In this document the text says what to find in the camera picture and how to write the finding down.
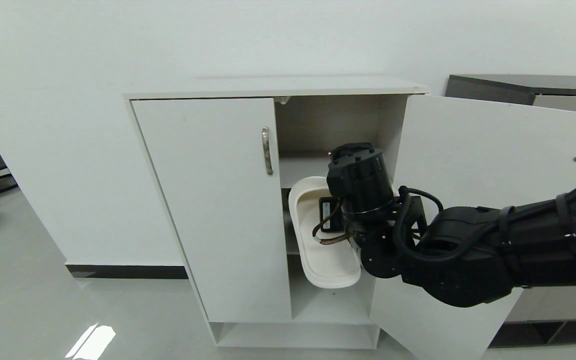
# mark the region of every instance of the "dark countertop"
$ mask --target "dark countertop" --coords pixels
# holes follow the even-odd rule
[[[451,79],[489,84],[531,94],[576,96],[576,76],[474,74],[450,75]]]

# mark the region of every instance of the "gray floor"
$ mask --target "gray floor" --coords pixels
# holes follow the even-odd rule
[[[187,280],[72,278],[19,189],[0,194],[0,359],[67,357],[91,326],[116,333],[101,360],[413,360],[382,333],[372,350],[213,346]],[[489,350],[486,360],[576,360],[576,345]]]

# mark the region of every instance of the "wire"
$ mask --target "wire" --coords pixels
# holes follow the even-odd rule
[[[324,224],[326,224],[327,221],[329,221],[330,219],[332,219],[333,216],[335,216],[335,214],[339,211],[339,209],[341,209],[341,203],[343,203],[343,200],[339,200],[338,203],[336,203],[334,210],[330,212],[330,215],[326,216],[320,223],[317,224],[317,226],[315,226],[315,228],[313,228],[312,230],[313,238],[317,237],[317,232],[324,226]]]
[[[339,211],[339,209],[341,209],[341,203],[343,203],[343,199],[340,199],[338,203],[336,203],[336,207],[334,207],[334,210],[330,212],[330,215],[326,216],[320,223],[317,224],[317,226],[313,228],[312,237],[315,240],[317,240],[318,243],[322,245],[332,245],[350,239],[350,237],[352,237],[352,234],[343,234],[338,237],[332,237],[330,239],[321,239],[320,237],[317,236],[317,232],[324,226],[324,224],[326,224],[327,221],[332,219],[332,217],[335,216],[335,214]]]
[[[406,187],[403,186],[405,188],[405,192],[409,192],[410,194],[416,194],[419,196],[423,196],[424,198],[428,198],[430,200],[432,200],[433,203],[435,203],[435,205],[437,205],[437,208],[439,209],[440,212],[443,212],[444,210],[444,205],[442,204],[441,201],[439,201],[438,198],[436,198],[433,194],[431,193],[427,193],[423,190],[419,190],[419,189],[413,189],[412,187]],[[399,188],[399,194],[402,194],[402,188]]]
[[[403,220],[410,209],[411,200],[410,194],[406,192],[405,186],[400,187],[399,194],[403,198],[403,203],[400,210],[397,212],[397,219],[392,229],[392,238],[397,251],[411,260],[416,260],[428,265],[444,265],[450,262],[454,262],[455,260],[459,260],[462,256],[466,255],[466,253],[468,253],[468,251],[470,251],[473,246],[475,246],[475,244],[477,244],[481,239],[484,239],[487,237],[487,235],[490,235],[499,228],[498,221],[490,221],[483,227],[479,228],[479,230],[475,231],[473,235],[467,237],[466,240],[460,243],[453,251],[437,256],[422,255],[421,253],[418,253],[406,246],[403,240],[405,238]],[[576,202],[576,187],[565,195],[565,199],[567,203]],[[542,202],[538,205],[509,214],[508,224],[510,225],[519,221],[525,221],[526,219],[530,219],[532,217],[542,215],[553,210],[556,210],[555,200]]]

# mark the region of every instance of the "white wall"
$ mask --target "white wall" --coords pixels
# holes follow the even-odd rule
[[[576,0],[0,0],[0,152],[70,264],[178,265],[122,93],[378,73],[576,75]]]

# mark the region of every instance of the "cable strap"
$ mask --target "cable strap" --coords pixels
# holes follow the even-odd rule
[[[555,205],[557,208],[557,217],[559,225],[566,240],[568,249],[576,259],[576,234],[572,227],[572,219],[570,218],[570,206],[566,201],[566,193],[558,194],[555,198]]]
[[[528,280],[522,271],[522,265],[519,261],[519,256],[513,249],[513,243],[510,240],[510,226],[508,225],[508,215],[515,211],[514,206],[506,206],[499,211],[499,237],[501,238],[501,246],[503,249],[503,261],[506,266],[514,273],[514,277],[521,282],[522,288],[530,288]]]

